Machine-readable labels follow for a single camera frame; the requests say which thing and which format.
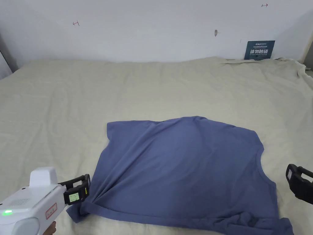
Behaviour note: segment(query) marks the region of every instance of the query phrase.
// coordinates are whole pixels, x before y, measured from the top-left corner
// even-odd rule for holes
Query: blue t-shirt
[[[227,235],[293,234],[289,219],[279,219],[254,131],[184,117],[112,122],[107,136],[90,196],[67,210],[75,222],[91,213]]]

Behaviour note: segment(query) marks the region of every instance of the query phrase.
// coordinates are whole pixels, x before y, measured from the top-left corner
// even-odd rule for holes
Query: white handheld device
[[[73,183],[82,184],[73,187]],[[29,186],[0,201],[0,235],[42,235],[65,206],[89,196],[88,174],[57,183],[53,167],[32,171]]]

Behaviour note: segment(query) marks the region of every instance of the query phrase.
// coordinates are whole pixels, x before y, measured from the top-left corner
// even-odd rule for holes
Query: green light
[[[5,212],[2,213],[3,216],[11,215],[11,214],[13,214],[12,210],[6,210]]]

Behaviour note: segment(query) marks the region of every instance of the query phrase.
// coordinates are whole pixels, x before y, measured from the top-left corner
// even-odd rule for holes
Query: label sticker
[[[270,59],[275,41],[248,41],[245,60]]]
[[[79,200],[79,194],[78,193],[74,193],[74,194],[69,195],[69,202],[74,202],[77,200]]]
[[[291,170],[289,169],[289,172],[288,172],[288,179],[290,180],[290,178],[291,178],[291,175],[292,175],[292,172],[291,172]]]
[[[58,206],[56,203],[54,203],[54,205],[50,207],[49,210],[47,210],[46,219],[49,219],[51,215],[53,215],[53,213],[57,211],[57,209],[58,209]]]

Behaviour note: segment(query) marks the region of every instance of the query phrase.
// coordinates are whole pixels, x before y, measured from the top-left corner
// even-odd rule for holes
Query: sign
[[[248,41],[245,60],[270,59],[275,41]]]

